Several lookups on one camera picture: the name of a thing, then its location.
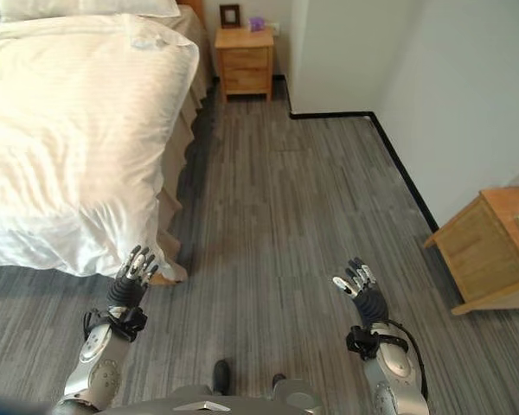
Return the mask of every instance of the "white wall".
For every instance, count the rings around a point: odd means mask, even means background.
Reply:
[[[206,26],[212,47],[215,42],[215,31],[221,26],[219,5],[235,3],[240,5],[240,23],[242,25],[246,25],[248,18],[254,16],[280,23],[280,36],[275,38],[274,73],[286,73],[292,0],[203,0]]]
[[[287,73],[292,112],[373,110],[422,2],[306,3],[293,4],[292,71]]]
[[[310,0],[293,0],[292,17],[289,36],[289,59],[286,70],[286,84],[289,94],[297,95],[300,67],[304,51],[304,36]]]
[[[377,117],[436,221],[519,174],[519,0],[430,0]]]

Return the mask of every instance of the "wooden nightstand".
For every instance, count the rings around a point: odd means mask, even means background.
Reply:
[[[519,309],[519,188],[488,188],[425,243],[436,244],[472,310]]]
[[[217,29],[215,49],[223,101],[227,96],[264,93],[271,101],[273,36],[270,29]]]

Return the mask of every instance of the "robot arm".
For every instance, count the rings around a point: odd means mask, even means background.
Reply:
[[[376,413],[428,415],[425,372],[417,343],[400,324],[388,319],[384,296],[376,286],[373,272],[363,261],[350,260],[346,274],[350,281],[334,277],[333,282],[352,299],[363,325],[351,328],[346,344],[365,361],[364,372]],[[407,357],[408,343],[398,330],[407,335],[418,355],[420,377]]]
[[[87,415],[112,403],[129,345],[146,324],[147,317],[138,306],[157,271],[157,265],[151,267],[154,258],[148,248],[141,251],[137,246],[108,291],[107,310],[86,313],[85,343],[54,415]]]

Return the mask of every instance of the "white bedsheet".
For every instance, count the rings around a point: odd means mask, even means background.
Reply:
[[[146,244],[171,276],[160,159],[198,56],[131,15],[0,25],[0,265],[111,276]]]

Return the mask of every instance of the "purple tissue box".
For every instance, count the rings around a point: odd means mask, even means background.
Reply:
[[[263,17],[250,17],[248,21],[250,23],[251,32],[259,32],[266,28],[266,21]]]

